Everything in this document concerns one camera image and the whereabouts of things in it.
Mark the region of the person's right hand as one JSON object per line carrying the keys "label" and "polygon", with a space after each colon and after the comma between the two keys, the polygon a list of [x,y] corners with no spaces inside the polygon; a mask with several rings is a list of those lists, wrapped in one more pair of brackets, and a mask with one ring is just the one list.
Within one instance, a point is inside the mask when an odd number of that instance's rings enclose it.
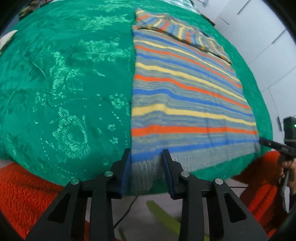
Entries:
{"label": "person's right hand", "polygon": [[290,189],[290,195],[295,195],[295,159],[280,161],[280,175],[286,178],[287,187]]}

